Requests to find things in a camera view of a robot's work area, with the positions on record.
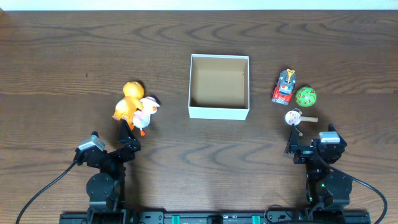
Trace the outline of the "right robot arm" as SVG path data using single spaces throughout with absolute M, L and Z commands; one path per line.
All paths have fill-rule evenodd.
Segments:
M 293 162 L 306 167 L 306 193 L 310 201 L 310 207 L 304 210 L 307 219 L 313 218 L 313 214 L 319 211 L 342 214 L 343 208 L 349 204 L 353 181 L 330 167 L 341 157 L 346 146 L 346 141 L 332 124 L 328 125 L 328 131 L 320 132 L 319 138 L 313 139 L 309 146 L 299 144 L 299 131 L 291 125 L 285 153 L 293 154 Z

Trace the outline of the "orange dinosaur toy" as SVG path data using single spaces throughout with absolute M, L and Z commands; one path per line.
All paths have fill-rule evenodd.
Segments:
M 144 97 L 144 87 L 139 82 L 127 82 L 123 86 L 124 98 L 118 101 L 115 106 L 113 118 L 124 119 L 131 122 L 137 110 L 143 110 L 141 99 Z

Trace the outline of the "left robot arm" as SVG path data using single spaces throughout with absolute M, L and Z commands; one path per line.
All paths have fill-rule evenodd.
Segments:
M 130 223 L 133 220 L 131 212 L 124 208 L 124 164 L 135 159 L 135 152 L 141 149 L 141 144 L 125 120 L 121 121 L 119 143 L 123 145 L 122 148 L 107 152 L 105 143 L 94 131 L 76 148 L 73 161 L 78 166 L 86 163 L 88 167 L 99 170 L 86 184 L 90 202 L 82 223 Z

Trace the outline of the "red grey toy truck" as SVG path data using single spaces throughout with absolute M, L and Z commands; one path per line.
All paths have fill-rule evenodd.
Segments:
M 272 101 L 282 105 L 288 105 L 292 99 L 296 82 L 295 70 L 281 71 L 279 79 L 275 82 L 274 91 L 271 94 Z

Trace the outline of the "green patterned ball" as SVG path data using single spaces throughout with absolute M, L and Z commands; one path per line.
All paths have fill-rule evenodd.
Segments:
M 295 101 L 301 107 L 310 107 L 317 102 L 317 93 L 312 87 L 301 87 L 295 94 Z

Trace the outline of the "wooden rattle drum toy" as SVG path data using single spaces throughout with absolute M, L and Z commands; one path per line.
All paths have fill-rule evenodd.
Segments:
M 297 129 L 297 125 L 300 124 L 301 122 L 317 123 L 317 122 L 318 122 L 318 118 L 316 118 L 316 117 L 303 116 L 303 115 L 302 115 L 302 111 L 299 110 L 298 108 L 295 108 L 295 109 L 293 109 L 293 110 L 291 110 L 291 111 L 289 111 L 289 112 L 287 112 L 287 113 L 285 114 L 285 122 L 286 122 L 288 125 L 290 125 L 290 126 L 291 126 L 291 125 L 294 125 L 294 126 L 295 126 L 295 129 L 298 131 L 298 135 L 299 135 L 300 137 L 302 137 L 302 136 L 303 136 L 303 133 L 300 132 L 300 131 Z

